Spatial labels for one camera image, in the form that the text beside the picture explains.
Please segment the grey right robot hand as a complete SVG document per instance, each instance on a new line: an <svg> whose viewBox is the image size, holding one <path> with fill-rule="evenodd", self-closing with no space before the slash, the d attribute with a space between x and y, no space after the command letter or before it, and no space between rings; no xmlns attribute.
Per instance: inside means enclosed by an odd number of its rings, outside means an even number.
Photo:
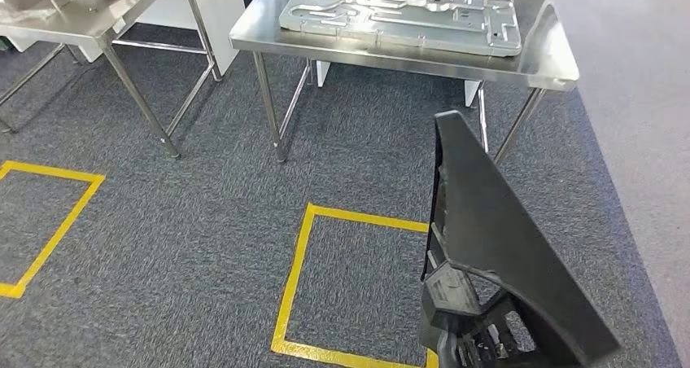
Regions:
<svg viewBox="0 0 690 368"><path fill-rule="evenodd" d="M488 331L464 336L442 331L436 353L439 367L534 367L542 362L536 351L509 349Z"/></svg>

